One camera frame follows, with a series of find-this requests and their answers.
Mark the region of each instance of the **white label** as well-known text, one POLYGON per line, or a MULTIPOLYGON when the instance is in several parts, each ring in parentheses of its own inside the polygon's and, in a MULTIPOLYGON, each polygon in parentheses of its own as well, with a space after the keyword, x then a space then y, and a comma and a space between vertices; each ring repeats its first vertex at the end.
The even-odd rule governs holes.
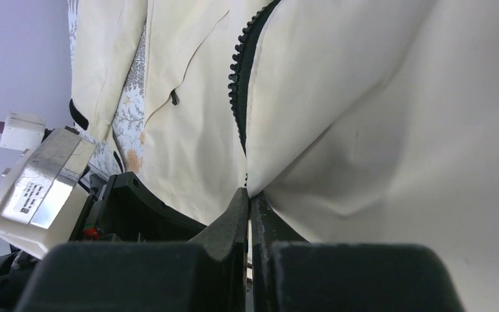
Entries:
POLYGON ((46 178, 29 179, 24 177, 18 181, 9 201, 10 205, 7 205, 3 209, 1 215, 5 218, 28 224, 45 198, 50 186, 51 184, 46 178))

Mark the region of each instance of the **white fabric cover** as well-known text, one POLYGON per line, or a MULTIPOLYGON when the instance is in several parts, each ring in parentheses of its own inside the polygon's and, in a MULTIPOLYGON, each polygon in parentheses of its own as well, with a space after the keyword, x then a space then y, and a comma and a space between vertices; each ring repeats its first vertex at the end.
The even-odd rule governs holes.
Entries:
POLYGON ((247 172, 305 238, 424 244, 470 311, 499 311, 499 1, 281 1, 254 58, 245 158, 227 76, 265 4, 81 1, 72 93, 93 135, 146 16, 156 196, 208 224, 247 172))

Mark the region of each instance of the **white plastic connector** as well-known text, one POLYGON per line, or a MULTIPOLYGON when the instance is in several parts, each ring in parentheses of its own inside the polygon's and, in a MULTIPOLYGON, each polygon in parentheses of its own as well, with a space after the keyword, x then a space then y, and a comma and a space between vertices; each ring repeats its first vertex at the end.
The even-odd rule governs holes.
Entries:
POLYGON ((0 147, 10 150, 34 150, 45 135, 45 121, 34 114, 10 113, 5 120, 0 147))
MULTIPOLYGON (((23 165, 33 152, 34 149, 22 157, 3 178, 0 185, 0 210, 7 202, 10 190, 20 175, 23 165)), ((22 224, 5 218, 0 213, 0 237, 28 254, 43 259, 52 247, 68 241, 86 199, 87 192, 76 185, 49 229, 22 224)))

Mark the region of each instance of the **white wall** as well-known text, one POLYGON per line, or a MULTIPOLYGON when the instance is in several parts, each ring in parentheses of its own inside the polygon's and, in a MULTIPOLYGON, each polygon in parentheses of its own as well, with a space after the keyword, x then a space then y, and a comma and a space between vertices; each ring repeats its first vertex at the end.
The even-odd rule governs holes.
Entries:
MULTIPOLYGON (((33 112, 47 128, 72 124, 68 35, 66 0, 0 0, 0 120, 33 112)), ((0 182, 19 156, 0 148, 0 182)), ((0 239, 0 255, 7 252, 0 239)))

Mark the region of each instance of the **zipper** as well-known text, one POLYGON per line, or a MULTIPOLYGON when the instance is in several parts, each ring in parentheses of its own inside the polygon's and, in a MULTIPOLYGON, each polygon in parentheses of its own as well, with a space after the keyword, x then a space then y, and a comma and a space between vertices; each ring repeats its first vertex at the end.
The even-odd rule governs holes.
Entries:
POLYGON ((234 64, 231 65, 231 70, 234 73, 229 75, 232 83, 229 83, 229 92, 231 110, 234 114, 234 119, 238 127, 238 135, 244 154, 246 153, 246 115, 248 109, 248 88, 250 85, 251 68, 253 67, 253 58, 257 48, 257 41, 263 30, 263 26, 268 20, 274 8, 280 0, 274 0, 264 8, 262 8, 247 27, 242 29, 242 35, 238 37, 240 44, 235 46, 237 54, 233 55, 234 64))

